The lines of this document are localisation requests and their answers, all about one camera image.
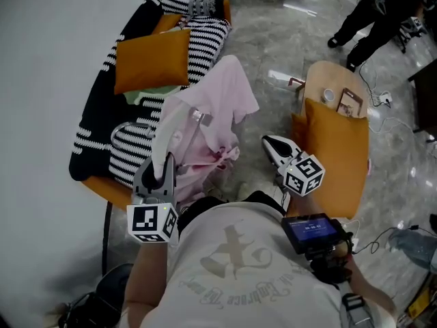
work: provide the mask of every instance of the person in white t-shirt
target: person in white t-shirt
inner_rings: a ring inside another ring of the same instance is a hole
[[[301,215],[323,211],[294,196]],[[257,191],[243,202],[206,197],[178,220],[180,242],[145,244],[132,268],[120,328],[339,328],[340,292],[309,271],[285,235],[285,211]],[[376,328],[395,328],[396,308],[351,259],[350,287],[365,298]]]

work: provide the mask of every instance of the black and white striped blanket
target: black and white striped blanket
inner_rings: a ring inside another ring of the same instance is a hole
[[[152,154],[152,140],[148,137],[158,126],[164,100],[159,95],[151,95],[143,98],[140,106],[133,106],[126,104],[124,96],[113,95],[119,41],[151,34],[162,14],[184,14],[182,20],[188,21],[184,29],[191,29],[188,46],[190,85],[199,82],[213,67],[231,29],[222,19],[223,0],[215,0],[214,11],[205,10],[207,4],[198,0],[201,15],[195,9],[193,15],[187,17],[190,1],[193,0],[145,0],[125,26],[103,63],[76,133],[70,161],[70,174],[75,180],[85,180],[92,175],[110,176],[131,187],[135,172]],[[135,24],[141,20],[150,20],[150,25],[138,30]],[[136,126],[122,129],[115,138],[119,148],[115,148],[111,145],[111,132],[126,121],[147,123],[152,129]]]

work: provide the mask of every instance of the black shorts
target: black shorts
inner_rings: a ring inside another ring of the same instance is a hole
[[[279,211],[283,216],[285,216],[286,214],[286,211],[273,198],[261,191],[253,192],[247,199],[242,200],[242,202],[266,204]],[[204,197],[191,204],[191,206],[189,206],[188,209],[179,216],[179,235],[184,230],[184,228],[188,226],[188,224],[196,217],[198,217],[201,213],[204,213],[207,210],[210,210],[211,208],[214,208],[215,206],[221,204],[226,204],[226,202],[222,202],[215,197]]]

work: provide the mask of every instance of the white t-shirt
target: white t-shirt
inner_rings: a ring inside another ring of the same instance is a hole
[[[339,291],[308,271],[281,218],[265,204],[236,202],[194,219],[181,234],[164,296],[141,328],[341,327]],[[396,327],[368,304],[376,327]]]

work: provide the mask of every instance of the black pants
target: black pants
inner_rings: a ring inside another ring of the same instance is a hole
[[[372,8],[370,0],[361,0],[334,37],[339,45],[344,45],[355,36],[357,31],[375,22],[370,34],[361,39],[348,56],[350,63],[359,66],[395,37],[399,32],[401,22],[407,18],[408,16],[398,16],[396,13],[383,16]]]
[[[266,195],[264,192],[256,191],[253,192],[247,199],[243,200],[243,202],[251,202],[251,203],[262,203],[267,204],[268,206],[271,206],[272,208],[279,211],[283,216],[285,216],[286,212],[281,208],[279,204],[276,203],[276,201]],[[196,217],[198,217],[201,213],[206,212],[207,210],[210,210],[211,208],[214,208],[215,206],[226,204],[225,202],[222,202],[221,200],[215,198],[215,197],[204,197],[200,200],[197,200],[191,206],[185,210],[182,215],[179,216],[178,219],[178,231],[179,234],[184,230],[184,228]]]

